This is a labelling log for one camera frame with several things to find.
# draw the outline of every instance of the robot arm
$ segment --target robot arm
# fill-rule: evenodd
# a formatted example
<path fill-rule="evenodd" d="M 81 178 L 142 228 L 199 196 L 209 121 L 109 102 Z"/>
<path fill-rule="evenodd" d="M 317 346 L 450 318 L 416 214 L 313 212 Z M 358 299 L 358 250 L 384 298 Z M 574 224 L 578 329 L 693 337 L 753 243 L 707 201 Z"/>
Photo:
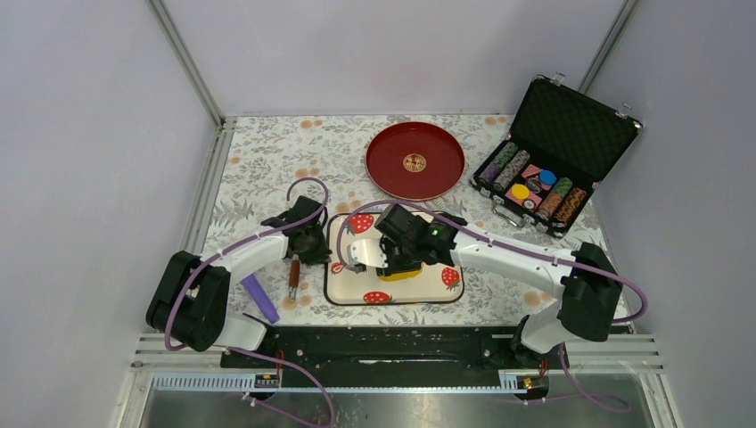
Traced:
<path fill-rule="evenodd" d="M 290 210 L 263 221 L 258 235 L 302 220 L 319 207 L 320 202 L 300 196 Z M 313 218 L 297 227 L 265 235 L 206 267 L 190 287 L 194 297 L 183 297 L 171 336 L 199 352 L 212 345 L 255 350 L 265 335 L 266 327 L 250 317 L 226 313 L 229 285 L 293 254 L 308 265 L 326 262 L 330 251 L 323 235 L 324 225 L 325 220 L 321 223 L 318 218 Z M 196 256 L 180 251 L 171 257 L 147 310 L 148 325 L 160 331 L 166 329 L 170 310 L 189 275 L 215 254 L 215 251 L 207 251 Z"/>
<path fill-rule="evenodd" d="M 289 225 L 315 212 L 319 203 L 300 197 L 291 210 L 262 223 L 260 232 Z M 462 218 L 444 215 L 461 226 Z M 293 254 L 305 264 L 326 262 L 330 252 L 317 219 L 305 225 L 272 233 L 246 243 L 203 270 L 192 288 L 195 298 L 184 298 L 179 306 L 172 336 L 197 351 L 211 345 L 238 346 L 255 350 L 265 334 L 265 326 L 239 314 L 226 314 L 230 284 L 236 284 L 268 263 Z M 491 246 L 487 242 L 458 233 L 443 222 L 427 222 L 398 205 L 391 205 L 375 222 L 383 233 L 380 240 L 361 240 L 348 248 L 350 264 L 376 267 L 380 276 L 418 269 L 420 264 L 442 263 L 462 268 L 478 268 L 530 284 L 556 299 L 555 304 L 518 325 L 512 340 L 514 355 L 522 362 L 539 361 L 554 346 L 573 337 L 592 342 L 605 341 L 609 334 L 621 285 L 580 269 L 557 265 Z M 596 268 L 613 268 L 604 252 L 590 243 L 579 251 L 544 248 L 492 235 L 476 226 L 467 226 L 480 235 L 535 251 L 560 260 L 576 260 Z M 193 269 L 215 252 L 195 256 L 180 251 L 171 258 L 160 280 L 147 324 L 165 330 L 168 313 Z"/>
<path fill-rule="evenodd" d="M 583 243 L 578 251 L 544 248 L 467 225 L 462 218 L 444 215 L 490 240 L 533 251 L 554 260 L 578 261 L 614 273 L 600 247 Z M 420 263 L 443 263 L 461 268 L 478 268 L 532 285 L 551 294 L 556 302 L 538 314 L 526 316 L 513 339 L 516 357 L 537 361 L 556 345 L 575 337 L 592 342 L 608 338 L 621 285 L 603 276 L 563 264 L 550 263 L 515 251 L 493 246 L 446 223 L 427 222 L 398 205 L 386 209 L 375 222 L 384 237 L 349 246 L 349 262 L 376 260 L 378 275 L 392 275 L 416 268 Z M 382 257 L 376 252 L 382 251 Z"/>

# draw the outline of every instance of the poker chip case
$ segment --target poker chip case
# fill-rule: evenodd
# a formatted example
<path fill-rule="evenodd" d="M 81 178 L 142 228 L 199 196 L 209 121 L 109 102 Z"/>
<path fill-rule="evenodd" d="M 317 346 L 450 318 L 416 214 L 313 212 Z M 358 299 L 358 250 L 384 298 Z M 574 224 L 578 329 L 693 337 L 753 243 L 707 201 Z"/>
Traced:
<path fill-rule="evenodd" d="M 562 78 L 530 82 L 509 134 L 470 179 L 498 215 L 556 238 L 567 234 L 643 128 Z"/>

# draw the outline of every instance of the round red tray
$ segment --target round red tray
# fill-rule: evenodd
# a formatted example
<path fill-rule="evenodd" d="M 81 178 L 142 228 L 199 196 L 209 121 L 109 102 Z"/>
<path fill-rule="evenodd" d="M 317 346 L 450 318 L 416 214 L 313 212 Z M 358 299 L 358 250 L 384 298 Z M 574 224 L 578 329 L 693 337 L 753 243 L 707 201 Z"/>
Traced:
<path fill-rule="evenodd" d="M 448 192 L 464 170 L 457 140 L 430 123 L 405 122 L 388 127 L 367 147 L 367 174 L 397 198 L 426 201 Z"/>

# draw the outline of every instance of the strawberry print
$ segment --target strawberry print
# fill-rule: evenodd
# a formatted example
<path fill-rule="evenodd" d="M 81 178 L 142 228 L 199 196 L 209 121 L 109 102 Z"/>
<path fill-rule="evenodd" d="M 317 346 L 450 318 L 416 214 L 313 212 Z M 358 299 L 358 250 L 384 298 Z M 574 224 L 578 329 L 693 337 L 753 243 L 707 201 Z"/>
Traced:
<path fill-rule="evenodd" d="M 347 233 L 359 235 L 366 232 L 374 222 L 375 219 L 372 214 L 357 214 L 347 224 Z"/>
<path fill-rule="evenodd" d="M 339 273 L 339 272 L 341 272 L 342 270 L 344 270 L 344 265 L 342 265 L 342 264 L 341 264 L 340 262 L 338 262 L 338 261 L 337 261 L 336 263 L 333 263 L 333 264 L 331 265 L 331 273 L 332 273 L 332 274 L 334 274 L 334 275 L 338 274 L 338 273 Z"/>
<path fill-rule="evenodd" d="M 394 301 L 391 296 L 385 292 L 369 292 L 362 298 L 362 300 L 368 305 L 382 305 L 384 303 L 393 303 Z"/>
<path fill-rule="evenodd" d="M 447 286 L 447 290 L 454 291 L 459 286 L 459 272 L 451 267 L 444 267 L 441 272 L 441 281 Z"/>

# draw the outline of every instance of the gold emblem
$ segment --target gold emblem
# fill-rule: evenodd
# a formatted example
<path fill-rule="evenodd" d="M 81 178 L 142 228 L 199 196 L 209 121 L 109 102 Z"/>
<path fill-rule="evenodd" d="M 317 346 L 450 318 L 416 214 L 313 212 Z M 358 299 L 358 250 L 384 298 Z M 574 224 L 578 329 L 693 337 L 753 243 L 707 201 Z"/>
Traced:
<path fill-rule="evenodd" d="M 425 169 L 425 165 L 427 165 L 425 158 L 417 153 L 405 156 L 403 163 L 404 168 L 409 172 L 420 172 Z"/>

